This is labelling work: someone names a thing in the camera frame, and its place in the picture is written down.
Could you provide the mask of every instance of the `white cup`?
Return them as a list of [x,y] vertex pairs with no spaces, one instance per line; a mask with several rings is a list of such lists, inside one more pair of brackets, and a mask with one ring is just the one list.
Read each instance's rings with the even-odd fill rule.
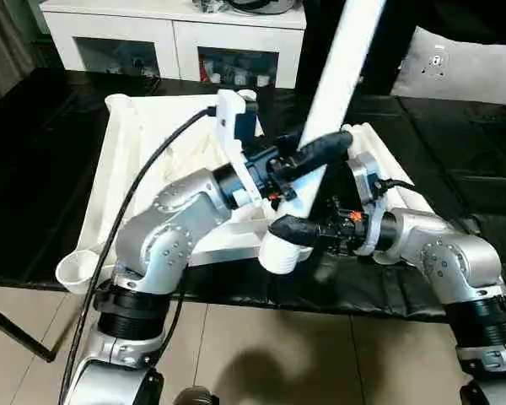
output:
[[[102,248],[103,245],[97,245],[86,250],[72,251],[65,256],[55,271],[58,282],[74,294],[86,294]],[[103,266],[98,285],[112,276],[113,269],[113,264]]]

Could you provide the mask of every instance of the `white bracket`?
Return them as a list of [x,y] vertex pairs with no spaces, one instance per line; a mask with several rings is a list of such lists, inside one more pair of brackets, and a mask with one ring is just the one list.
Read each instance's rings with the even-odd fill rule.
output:
[[244,185],[245,192],[249,198],[237,198],[239,205],[245,203],[253,203],[255,207],[260,207],[262,196],[256,187],[253,177],[245,167],[245,156],[242,154],[242,142],[234,138],[234,125],[236,123],[236,115],[245,113],[244,98],[232,90],[218,91],[218,111],[216,123],[216,138],[221,148],[229,158],[230,164],[233,166],[236,175]]

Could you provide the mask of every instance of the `curtain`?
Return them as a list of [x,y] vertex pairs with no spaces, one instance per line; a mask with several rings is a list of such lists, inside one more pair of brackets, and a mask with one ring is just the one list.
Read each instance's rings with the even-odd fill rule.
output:
[[3,0],[0,0],[0,97],[33,68],[30,49],[21,38]]

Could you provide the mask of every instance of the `white pipe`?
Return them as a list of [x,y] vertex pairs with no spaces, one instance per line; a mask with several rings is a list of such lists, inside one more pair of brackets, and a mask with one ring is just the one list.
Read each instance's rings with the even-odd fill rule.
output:
[[[385,1],[347,0],[345,3],[299,147],[341,128]],[[297,197],[282,202],[277,216],[289,213],[308,217],[325,171],[326,166],[322,166],[294,181],[292,187]],[[290,273],[298,261],[299,250],[299,246],[267,232],[259,262],[272,273]]]

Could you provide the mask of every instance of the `black tablecloth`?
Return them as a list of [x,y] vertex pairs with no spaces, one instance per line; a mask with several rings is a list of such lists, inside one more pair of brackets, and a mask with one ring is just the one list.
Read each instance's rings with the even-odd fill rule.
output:
[[[40,69],[1,99],[0,285],[61,289],[54,269],[77,244],[109,116],[107,95],[215,91],[193,82]],[[262,90],[266,135],[302,124],[310,100],[292,90]],[[506,269],[506,106],[357,96],[346,121],[371,123],[435,209],[473,219]],[[333,195],[358,208],[343,163],[323,181],[312,213],[318,220]],[[444,319],[416,269],[381,267],[323,246],[289,276],[272,275],[254,260],[195,267],[190,275],[190,300]]]

